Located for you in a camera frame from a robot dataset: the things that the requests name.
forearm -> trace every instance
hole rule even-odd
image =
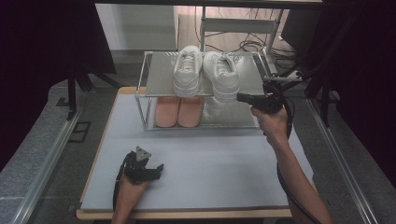
[[[276,153],[280,173],[290,194],[320,223],[332,223],[326,205],[306,178],[287,139],[277,141],[276,144],[273,143],[272,145]],[[290,203],[290,210],[296,223],[310,223],[307,216],[295,204]]]

white shoe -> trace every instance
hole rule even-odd
[[[236,101],[239,75],[235,63],[229,56],[214,51],[206,53],[204,74],[212,82],[215,99],[220,102]]]
[[[174,91],[179,97],[192,97],[198,93],[202,53],[194,45],[184,48],[178,55],[174,71]]]

gray floor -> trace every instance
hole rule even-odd
[[[141,52],[113,52],[113,58],[118,74],[111,76],[124,86],[136,86],[143,58]],[[93,221],[79,220],[75,213],[79,208],[79,199],[117,90],[101,79],[94,76],[91,78],[95,88],[91,92],[84,93],[87,101],[79,118],[79,122],[91,123],[88,134],[83,143],[69,142],[66,144],[29,223],[93,223]],[[15,156],[0,174],[0,223],[8,223],[15,215],[64,124],[68,108],[56,106],[56,104],[61,98],[67,98],[65,83],[59,83],[51,88],[49,101],[42,115]],[[307,106],[303,96],[305,84],[293,88],[288,92],[288,95],[296,106],[294,127],[302,142],[306,157],[314,169],[314,182],[318,192],[329,206],[334,223],[363,223],[357,206],[334,162],[332,153]],[[82,92],[79,89],[77,91],[80,96]],[[330,106],[329,112],[333,137],[372,206],[377,222],[394,223],[396,220],[394,212],[396,211],[395,188],[388,182],[370,154],[343,122],[335,105]],[[70,139],[78,140],[81,137],[80,134],[75,133],[71,135]],[[253,219],[234,220],[233,223],[256,223],[256,221]],[[139,223],[150,222],[154,221],[139,221]],[[168,221],[166,223],[180,222],[183,223],[183,221]],[[213,220],[188,221],[188,223],[215,222],[219,223]],[[268,218],[263,223],[275,222],[275,218]]]

desk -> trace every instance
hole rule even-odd
[[[163,162],[164,170],[132,218],[290,217],[276,177],[276,158],[261,130],[145,132],[133,93],[135,88],[119,90],[78,218],[111,219],[115,177],[123,157],[136,144],[152,153],[148,168]],[[312,169],[295,132],[290,144],[311,179]]]

